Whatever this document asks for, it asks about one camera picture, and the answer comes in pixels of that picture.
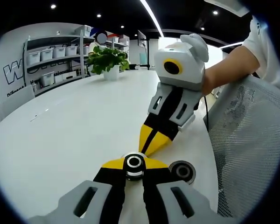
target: yellow circular sensor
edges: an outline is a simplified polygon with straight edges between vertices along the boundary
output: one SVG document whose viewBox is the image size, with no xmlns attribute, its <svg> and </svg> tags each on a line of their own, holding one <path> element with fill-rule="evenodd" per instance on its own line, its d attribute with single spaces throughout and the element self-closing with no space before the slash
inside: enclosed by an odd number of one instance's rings
<svg viewBox="0 0 280 224">
<path fill-rule="evenodd" d="M 164 60 L 164 69 L 172 75 L 182 73 L 182 65 L 177 60 L 171 58 Z"/>
</svg>

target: white table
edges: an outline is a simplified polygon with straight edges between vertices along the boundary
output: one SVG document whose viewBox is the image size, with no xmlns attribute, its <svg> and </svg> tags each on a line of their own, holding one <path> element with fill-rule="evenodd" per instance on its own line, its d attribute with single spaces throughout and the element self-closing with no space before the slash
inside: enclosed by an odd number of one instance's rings
<svg viewBox="0 0 280 224">
<path fill-rule="evenodd" d="M 46 215 L 58 199 L 101 165 L 137 151 L 159 79 L 155 71 L 127 71 L 117 82 L 94 76 L 53 89 L 0 123 L 0 188 L 23 218 Z M 166 164 L 186 160 L 196 168 L 195 189 L 217 211 L 218 182 L 210 139 L 199 111 L 188 130 L 153 155 Z M 127 182 L 121 223 L 145 223 L 141 182 Z"/>
</svg>

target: black ceiling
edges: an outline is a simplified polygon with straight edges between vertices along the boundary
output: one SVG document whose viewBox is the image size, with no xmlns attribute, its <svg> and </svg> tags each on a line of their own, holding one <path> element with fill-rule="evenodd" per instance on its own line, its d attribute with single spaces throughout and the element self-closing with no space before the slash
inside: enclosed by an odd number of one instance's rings
<svg viewBox="0 0 280 224">
<path fill-rule="evenodd" d="M 249 33 L 251 15 L 240 18 L 203 0 L 147 0 L 162 29 L 177 29 L 204 34 L 225 43 L 243 41 Z M 86 24 L 134 38 L 144 30 L 150 38 L 158 38 L 149 14 L 140 0 L 20 0 L 0 3 L 0 34 L 40 22 L 69 22 Z M 164 33 L 178 37 L 180 33 Z M 207 40 L 215 46 L 223 44 Z"/>
</svg>

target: person's arm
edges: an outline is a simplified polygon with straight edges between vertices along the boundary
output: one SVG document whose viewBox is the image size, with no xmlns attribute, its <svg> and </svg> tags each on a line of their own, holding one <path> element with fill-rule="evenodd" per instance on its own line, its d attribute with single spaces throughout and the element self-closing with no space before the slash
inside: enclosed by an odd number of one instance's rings
<svg viewBox="0 0 280 224">
<path fill-rule="evenodd" d="M 235 48 L 224 60 L 205 70 L 203 94 L 213 89 L 237 81 L 259 68 L 254 54 L 245 46 Z"/>
</svg>

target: mesh chair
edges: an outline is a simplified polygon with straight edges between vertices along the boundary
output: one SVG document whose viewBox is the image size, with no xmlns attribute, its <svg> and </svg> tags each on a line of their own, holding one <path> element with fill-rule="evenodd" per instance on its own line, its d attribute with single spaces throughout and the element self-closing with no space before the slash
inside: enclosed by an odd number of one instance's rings
<svg viewBox="0 0 280 224">
<path fill-rule="evenodd" d="M 280 90 L 253 76 L 227 85 L 209 111 L 209 136 L 218 174 L 217 212 L 246 217 L 280 162 Z"/>
<path fill-rule="evenodd" d="M 4 117 L 7 117 L 11 112 L 34 98 L 32 85 L 28 85 L 17 91 L 2 103 L 1 107 Z"/>
</svg>

